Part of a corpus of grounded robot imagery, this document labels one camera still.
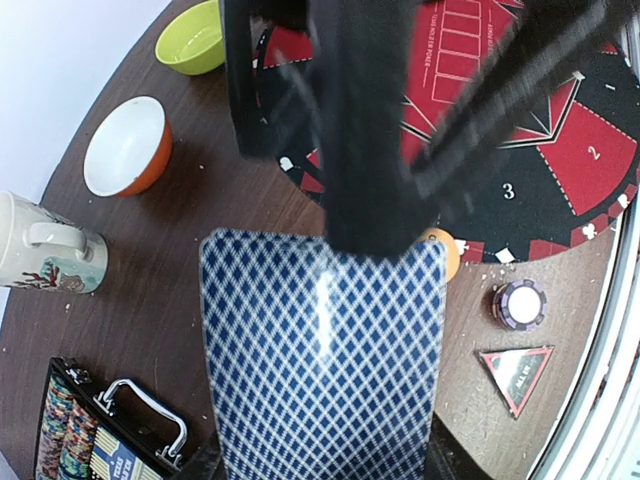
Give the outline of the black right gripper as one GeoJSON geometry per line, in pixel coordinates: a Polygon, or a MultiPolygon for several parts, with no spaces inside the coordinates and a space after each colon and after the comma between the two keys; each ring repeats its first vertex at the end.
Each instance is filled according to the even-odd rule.
{"type": "MultiPolygon", "coordinates": [[[[301,129],[319,151],[325,238],[351,254],[396,257],[428,226],[400,155],[414,1],[226,1],[229,107],[241,154],[266,158],[301,129]],[[288,92],[261,111],[253,17],[304,29],[313,56],[284,69],[288,92]]],[[[504,164],[497,148],[630,19],[627,1],[527,1],[412,167],[428,213],[457,219],[504,164]]]]}

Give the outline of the orange big blind button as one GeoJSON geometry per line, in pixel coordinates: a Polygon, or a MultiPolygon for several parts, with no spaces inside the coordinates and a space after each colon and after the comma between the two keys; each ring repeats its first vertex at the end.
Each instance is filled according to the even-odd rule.
{"type": "Polygon", "coordinates": [[[460,253],[453,236],[440,228],[429,228],[420,237],[423,242],[439,242],[446,248],[446,282],[450,282],[460,267],[460,253]]]}

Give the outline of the blue grey cloth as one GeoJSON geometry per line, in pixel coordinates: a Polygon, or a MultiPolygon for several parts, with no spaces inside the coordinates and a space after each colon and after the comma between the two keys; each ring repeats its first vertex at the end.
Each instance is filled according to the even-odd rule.
{"type": "Polygon", "coordinates": [[[230,479],[421,479],[437,390],[446,247],[333,251],[217,229],[202,243],[204,353],[230,479]]]}

